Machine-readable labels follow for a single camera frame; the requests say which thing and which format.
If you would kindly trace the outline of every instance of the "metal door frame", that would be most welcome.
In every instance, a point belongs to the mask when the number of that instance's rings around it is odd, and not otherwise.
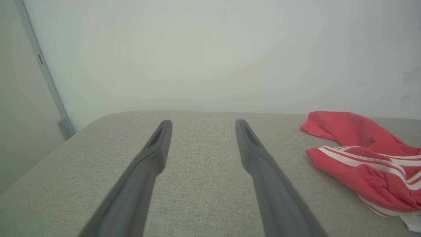
[[[50,71],[48,70],[47,63],[41,52],[40,45],[38,44],[37,37],[35,36],[34,29],[32,28],[31,21],[29,20],[28,13],[25,8],[23,0],[15,0],[16,7],[19,15],[21,16],[22,23],[24,25],[26,34],[29,42],[31,43],[35,57],[37,58],[38,66],[44,76],[47,83],[48,89],[50,90],[51,96],[53,97],[54,103],[60,114],[60,119],[57,121],[60,127],[61,133],[65,140],[69,139],[75,134],[72,124],[70,123],[69,117],[67,116],[66,110],[64,109],[63,103],[61,102],[60,96],[57,93],[56,86],[54,85],[53,78],[51,77]]]

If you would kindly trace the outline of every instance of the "gray fabric surface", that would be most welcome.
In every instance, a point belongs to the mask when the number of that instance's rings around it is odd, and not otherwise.
[[[306,149],[335,142],[300,130],[306,115],[125,112],[102,117],[62,144],[0,197],[0,236],[77,236],[133,157],[164,119],[173,136],[157,178],[146,232],[263,236],[251,177],[243,169],[234,123],[245,119],[331,236],[413,236],[356,194],[316,170]],[[421,121],[374,118],[421,146]]]

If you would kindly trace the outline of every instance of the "striped fabric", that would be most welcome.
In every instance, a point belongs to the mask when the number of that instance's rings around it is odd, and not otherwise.
[[[312,112],[301,127],[336,140],[306,152],[313,165],[352,188],[361,202],[381,217],[400,216],[421,232],[421,152],[372,120],[345,112]]]

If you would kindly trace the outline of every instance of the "textured fabric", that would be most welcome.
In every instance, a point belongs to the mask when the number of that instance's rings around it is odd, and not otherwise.
[[[413,235],[399,218],[375,215],[351,189],[313,167],[306,149],[338,145],[301,131],[306,115],[160,111],[108,115],[63,143],[0,197],[0,236],[77,236],[164,119],[172,120],[173,136],[147,234],[263,235],[235,138],[235,120],[245,119],[329,235]],[[421,145],[421,121],[374,120],[405,143]]]
[[[311,112],[301,129],[344,145],[307,150],[316,168],[352,188],[379,216],[404,215],[405,220],[413,216],[415,220],[404,222],[411,231],[419,229],[419,148],[406,145],[371,119],[349,112]]]
[[[311,112],[301,129],[313,136],[337,141],[343,146],[361,146],[391,156],[421,154],[420,148],[406,145],[373,120],[355,113]]]

